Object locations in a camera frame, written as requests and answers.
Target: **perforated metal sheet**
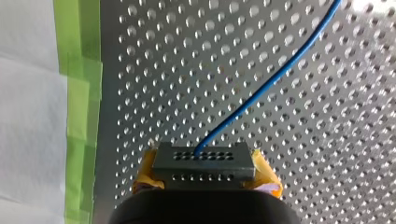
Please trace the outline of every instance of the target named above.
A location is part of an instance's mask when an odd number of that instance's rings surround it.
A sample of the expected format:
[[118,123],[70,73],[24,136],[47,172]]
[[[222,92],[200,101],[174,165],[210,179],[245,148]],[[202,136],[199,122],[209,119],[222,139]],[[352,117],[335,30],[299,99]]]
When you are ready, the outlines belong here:
[[[131,195],[150,138],[195,146],[330,4],[103,0],[94,223]],[[304,58],[213,142],[260,147],[303,223],[396,222],[395,7],[344,1]]]

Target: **white paper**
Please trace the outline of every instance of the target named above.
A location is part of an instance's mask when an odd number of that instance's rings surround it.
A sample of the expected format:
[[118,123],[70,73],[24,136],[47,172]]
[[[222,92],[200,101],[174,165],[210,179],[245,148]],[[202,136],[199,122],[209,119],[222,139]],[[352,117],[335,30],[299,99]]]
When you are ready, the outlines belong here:
[[53,0],[0,0],[0,57],[59,71]]
[[63,223],[66,116],[66,77],[0,58],[0,223]]
[[20,203],[0,199],[0,223],[54,224],[63,223],[63,217]]

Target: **black object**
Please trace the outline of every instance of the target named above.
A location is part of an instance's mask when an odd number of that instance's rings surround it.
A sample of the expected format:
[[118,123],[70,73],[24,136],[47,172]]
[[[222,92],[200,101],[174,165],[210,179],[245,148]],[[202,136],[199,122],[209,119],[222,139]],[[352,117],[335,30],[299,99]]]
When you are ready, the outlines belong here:
[[299,224],[285,203],[255,190],[148,190],[123,202],[110,224]]
[[161,143],[152,166],[154,178],[166,189],[241,189],[254,178],[254,164],[246,143],[234,147],[206,147],[199,157],[194,147]]

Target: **blue cable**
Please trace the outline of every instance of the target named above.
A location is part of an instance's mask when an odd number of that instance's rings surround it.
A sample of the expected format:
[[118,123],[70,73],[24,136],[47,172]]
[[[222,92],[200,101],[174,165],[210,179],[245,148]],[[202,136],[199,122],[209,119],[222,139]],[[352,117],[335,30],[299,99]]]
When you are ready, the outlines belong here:
[[334,0],[332,5],[329,7],[323,20],[318,24],[315,31],[306,40],[302,47],[291,56],[291,58],[273,75],[271,76],[262,86],[260,86],[243,104],[241,104],[229,117],[227,117],[221,124],[219,124],[212,132],[210,132],[195,148],[194,155],[199,156],[204,147],[212,141],[212,139],[226,128],[233,120],[244,113],[252,104],[254,104],[271,86],[275,84],[289,69],[291,69],[296,62],[298,62],[303,55],[309,51],[309,49],[314,45],[315,41],[318,39],[320,33],[329,24],[332,17],[334,16],[337,8],[340,6],[341,0]]

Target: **cable insulation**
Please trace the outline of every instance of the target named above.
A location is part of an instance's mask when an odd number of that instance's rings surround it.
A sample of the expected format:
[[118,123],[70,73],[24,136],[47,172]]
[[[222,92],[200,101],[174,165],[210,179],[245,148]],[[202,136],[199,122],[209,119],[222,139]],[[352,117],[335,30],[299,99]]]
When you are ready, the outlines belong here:
[[332,20],[337,8],[341,5],[341,0],[334,0],[332,5],[329,7],[326,15],[323,17],[317,28],[314,30],[311,36],[306,42],[297,50],[297,52],[291,56],[291,58],[267,81],[264,82],[244,103],[242,103],[229,117],[222,121],[215,129],[213,129],[195,148],[194,155],[198,156],[204,147],[212,141],[212,139],[225,129],[233,120],[242,115],[246,109],[253,105],[270,87],[272,87],[289,69],[291,69],[295,63],[297,63],[309,49],[315,44],[315,41],[320,36],[320,33],[326,28],[326,26]]

